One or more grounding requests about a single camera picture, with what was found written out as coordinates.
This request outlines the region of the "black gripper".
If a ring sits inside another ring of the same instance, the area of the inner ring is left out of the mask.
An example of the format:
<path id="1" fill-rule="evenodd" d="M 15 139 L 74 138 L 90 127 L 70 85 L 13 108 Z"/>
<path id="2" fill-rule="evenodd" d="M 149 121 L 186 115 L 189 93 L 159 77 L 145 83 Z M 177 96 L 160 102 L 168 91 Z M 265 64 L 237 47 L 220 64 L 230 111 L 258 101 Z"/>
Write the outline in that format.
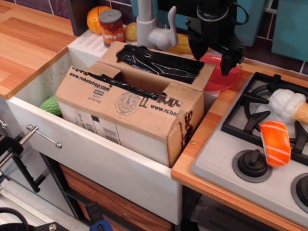
<path id="1" fill-rule="evenodd" d="M 238 8 L 243 9 L 236 0 L 200 0 L 197 17 L 185 20 L 194 58 L 199 61 L 208 48 L 219 52 L 223 76 L 244 60 L 245 46 L 235 34 L 235 27 L 245 24 L 237 21 Z"/>

